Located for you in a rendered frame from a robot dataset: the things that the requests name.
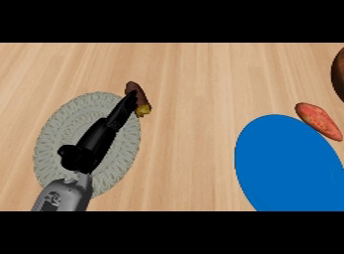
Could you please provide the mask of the brown and yellow food piece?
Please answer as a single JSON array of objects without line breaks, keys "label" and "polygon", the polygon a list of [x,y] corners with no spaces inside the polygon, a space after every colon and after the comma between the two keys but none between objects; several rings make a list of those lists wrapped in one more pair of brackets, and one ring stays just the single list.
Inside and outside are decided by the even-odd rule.
[{"label": "brown and yellow food piece", "polygon": [[135,114],[136,114],[136,117],[144,117],[146,114],[151,113],[152,107],[151,107],[144,89],[135,81],[130,81],[126,84],[124,93],[129,93],[132,90],[136,91],[136,98],[138,98]]}]

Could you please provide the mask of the grey woven round placemat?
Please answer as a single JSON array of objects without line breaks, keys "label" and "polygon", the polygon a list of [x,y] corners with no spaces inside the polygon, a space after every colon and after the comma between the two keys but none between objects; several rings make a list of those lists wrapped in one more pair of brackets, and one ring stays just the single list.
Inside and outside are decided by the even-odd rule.
[{"label": "grey woven round placemat", "polygon": [[[79,176],[61,166],[58,150],[62,145],[74,145],[93,122],[104,118],[121,97],[110,92],[92,92],[68,101],[52,114],[34,148],[34,174],[40,186],[58,179]],[[123,179],[135,162],[141,143],[141,124],[132,114],[121,127],[107,155],[92,172],[92,196],[104,194]]]}]

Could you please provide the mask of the blue round plate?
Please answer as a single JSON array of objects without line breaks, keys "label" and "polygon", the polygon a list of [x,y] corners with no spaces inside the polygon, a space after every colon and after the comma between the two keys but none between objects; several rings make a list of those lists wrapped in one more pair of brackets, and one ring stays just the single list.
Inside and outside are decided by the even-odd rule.
[{"label": "blue round plate", "polygon": [[266,115],[241,131],[235,169],[257,211],[343,211],[344,167],[322,135],[300,120]]}]

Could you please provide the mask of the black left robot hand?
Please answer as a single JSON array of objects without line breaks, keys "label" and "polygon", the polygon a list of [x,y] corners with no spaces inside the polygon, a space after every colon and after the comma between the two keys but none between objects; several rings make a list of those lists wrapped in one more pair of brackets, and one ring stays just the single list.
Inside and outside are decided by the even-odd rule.
[{"label": "black left robot hand", "polygon": [[99,118],[90,125],[79,142],[59,148],[61,164],[67,170],[83,174],[92,173],[136,106],[136,91],[132,90],[115,104],[108,116]]}]

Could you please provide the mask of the orange-red sweet potato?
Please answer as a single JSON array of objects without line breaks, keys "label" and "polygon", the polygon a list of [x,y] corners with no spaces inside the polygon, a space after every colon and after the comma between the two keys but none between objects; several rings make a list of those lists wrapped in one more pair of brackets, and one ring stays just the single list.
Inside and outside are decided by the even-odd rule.
[{"label": "orange-red sweet potato", "polygon": [[309,103],[300,102],[294,106],[296,114],[303,122],[331,140],[341,142],[343,134],[325,110]]}]

